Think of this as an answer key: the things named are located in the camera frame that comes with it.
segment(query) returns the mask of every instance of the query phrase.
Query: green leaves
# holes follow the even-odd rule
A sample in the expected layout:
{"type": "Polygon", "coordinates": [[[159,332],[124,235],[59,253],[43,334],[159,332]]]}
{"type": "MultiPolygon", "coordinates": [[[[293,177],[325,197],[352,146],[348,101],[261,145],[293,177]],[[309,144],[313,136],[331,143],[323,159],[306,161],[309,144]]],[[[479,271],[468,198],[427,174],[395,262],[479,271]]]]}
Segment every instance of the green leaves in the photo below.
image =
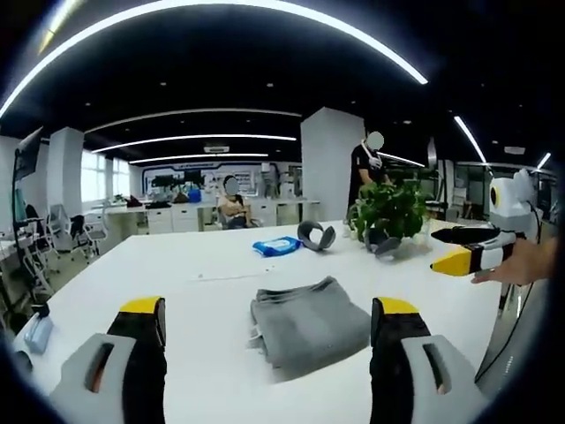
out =
{"type": "Polygon", "coordinates": [[[389,237],[412,237],[422,228],[426,202],[417,186],[371,183],[359,189],[359,199],[348,212],[358,239],[368,228],[381,228],[389,237]]]}

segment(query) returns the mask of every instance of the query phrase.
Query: white cabinet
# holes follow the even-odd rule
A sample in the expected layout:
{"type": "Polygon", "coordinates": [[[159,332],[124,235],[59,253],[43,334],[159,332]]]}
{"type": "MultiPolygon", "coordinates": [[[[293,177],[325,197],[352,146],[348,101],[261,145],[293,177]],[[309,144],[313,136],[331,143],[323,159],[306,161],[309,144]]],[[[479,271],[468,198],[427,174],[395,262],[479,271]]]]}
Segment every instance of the white cabinet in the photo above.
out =
{"type": "Polygon", "coordinates": [[[149,234],[173,232],[173,220],[170,208],[150,209],[147,211],[149,234]]]}
{"type": "Polygon", "coordinates": [[[173,221],[174,232],[198,231],[198,219],[176,219],[173,221]]]}
{"type": "Polygon", "coordinates": [[[174,205],[172,208],[173,231],[198,231],[198,208],[193,205],[174,205]]]}
{"type": "Polygon", "coordinates": [[[251,203],[251,216],[260,219],[265,227],[275,227],[276,204],[273,201],[254,201],[251,203]]]}

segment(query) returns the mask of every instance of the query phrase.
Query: curved led light strip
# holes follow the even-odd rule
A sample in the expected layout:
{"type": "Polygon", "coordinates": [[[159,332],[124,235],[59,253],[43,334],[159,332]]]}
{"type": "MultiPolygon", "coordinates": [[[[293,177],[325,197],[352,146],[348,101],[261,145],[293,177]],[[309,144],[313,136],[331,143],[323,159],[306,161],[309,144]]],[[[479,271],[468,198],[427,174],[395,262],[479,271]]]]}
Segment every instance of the curved led light strip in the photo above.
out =
{"type": "Polygon", "coordinates": [[[414,162],[414,161],[411,161],[410,159],[404,159],[403,157],[400,157],[400,156],[389,155],[388,153],[379,152],[379,156],[384,156],[384,157],[387,157],[388,159],[394,159],[395,161],[398,161],[398,162],[409,163],[410,165],[421,166],[422,168],[426,167],[422,163],[414,162]]]}
{"type": "Polygon", "coordinates": [[[331,16],[321,13],[319,11],[314,11],[308,9],[307,7],[298,6],[297,4],[286,3],[278,0],[161,0],[153,2],[150,4],[143,4],[138,7],[133,7],[127,11],[121,11],[109,18],[103,19],[100,22],[95,23],[92,26],[80,31],[75,34],[69,40],[61,43],[56,49],[51,51],[47,56],[45,56],[42,61],[37,64],[31,71],[26,75],[26,77],[20,81],[18,86],[14,88],[14,91],[10,94],[2,108],[0,109],[0,118],[6,113],[11,104],[16,100],[19,94],[27,87],[27,85],[51,62],[61,56],[65,51],[75,46],[79,42],[82,42],[86,38],[96,33],[99,33],[103,29],[111,27],[125,20],[136,18],[138,16],[146,15],[154,11],[164,11],[167,9],[173,9],[176,7],[183,6],[194,6],[203,4],[233,4],[242,6],[253,6],[260,7],[263,9],[271,9],[275,11],[284,11],[293,15],[298,15],[303,18],[315,20],[321,24],[333,27],[343,33],[346,33],[359,41],[365,43],[367,46],[379,51],[382,55],[388,57],[395,64],[403,68],[413,79],[415,79],[420,84],[427,84],[427,79],[416,70],[411,64],[406,62],[400,56],[398,56],[392,49],[385,46],[383,43],[378,42],[371,36],[359,31],[354,26],[346,24],[339,19],[332,18],[331,16]]]}
{"type": "Polygon", "coordinates": [[[107,150],[114,150],[115,148],[127,148],[129,146],[138,146],[139,144],[158,143],[161,141],[172,140],[190,140],[190,139],[265,139],[265,140],[284,140],[296,141],[296,137],[281,137],[279,135],[258,135],[258,134],[198,134],[198,135],[178,135],[175,137],[161,137],[160,139],[149,139],[132,141],[130,143],[116,144],[108,148],[99,148],[93,150],[92,153],[101,153],[107,150]]]}
{"type": "Polygon", "coordinates": [[[536,169],[541,170],[544,167],[544,165],[546,164],[546,162],[549,160],[550,157],[551,157],[551,153],[546,153],[544,158],[538,163],[538,167],[536,169]]]}
{"type": "Polygon", "coordinates": [[[462,129],[462,131],[465,133],[465,135],[467,136],[467,138],[469,139],[469,141],[477,151],[478,157],[480,157],[481,162],[486,163],[485,155],[483,155],[483,151],[478,146],[477,141],[473,137],[473,134],[471,134],[471,131],[469,131],[469,128],[467,128],[467,125],[465,125],[465,123],[460,117],[453,117],[453,119],[457,122],[459,127],[462,129]]]}
{"type": "Polygon", "coordinates": [[[207,108],[207,109],[184,109],[184,110],[169,110],[168,112],[150,113],[148,115],[141,115],[138,117],[128,117],[119,121],[110,122],[104,125],[96,126],[90,130],[86,130],[85,134],[93,133],[94,131],[108,128],[109,126],[127,124],[128,122],[140,121],[142,119],[149,119],[151,117],[168,117],[171,115],[184,115],[188,113],[210,113],[210,112],[243,112],[243,113],[264,113],[271,115],[284,115],[287,117],[302,117],[299,113],[285,112],[282,110],[264,110],[264,109],[240,109],[240,108],[207,108]]]}
{"type": "Polygon", "coordinates": [[[268,157],[268,154],[267,153],[208,153],[202,155],[164,156],[164,157],[154,157],[151,159],[139,159],[137,161],[131,161],[130,165],[135,165],[136,163],[173,161],[175,159],[202,159],[204,157],[268,157]]]}

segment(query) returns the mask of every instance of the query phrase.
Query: window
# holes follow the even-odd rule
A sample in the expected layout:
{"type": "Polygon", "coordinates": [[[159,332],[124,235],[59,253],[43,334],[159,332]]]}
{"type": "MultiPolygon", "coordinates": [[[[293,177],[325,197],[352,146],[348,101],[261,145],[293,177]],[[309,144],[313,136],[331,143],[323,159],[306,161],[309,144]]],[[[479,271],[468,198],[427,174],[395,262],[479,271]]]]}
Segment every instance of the window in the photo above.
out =
{"type": "Polygon", "coordinates": [[[112,174],[114,195],[130,195],[130,164],[119,159],[114,159],[114,172],[112,174]]]}
{"type": "Polygon", "coordinates": [[[80,165],[80,193],[82,201],[99,201],[106,198],[104,170],[106,159],[102,155],[82,151],[80,165]]]}

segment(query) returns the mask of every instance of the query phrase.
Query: blue wet wipes package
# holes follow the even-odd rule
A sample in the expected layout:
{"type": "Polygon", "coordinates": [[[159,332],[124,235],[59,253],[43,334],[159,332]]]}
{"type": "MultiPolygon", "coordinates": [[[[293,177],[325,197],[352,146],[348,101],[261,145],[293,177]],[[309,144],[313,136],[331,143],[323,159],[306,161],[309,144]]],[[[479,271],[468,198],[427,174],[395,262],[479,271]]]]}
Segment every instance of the blue wet wipes package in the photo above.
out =
{"type": "Polygon", "coordinates": [[[302,242],[293,237],[280,237],[269,241],[256,241],[253,249],[266,257],[283,256],[300,248],[302,242]]]}

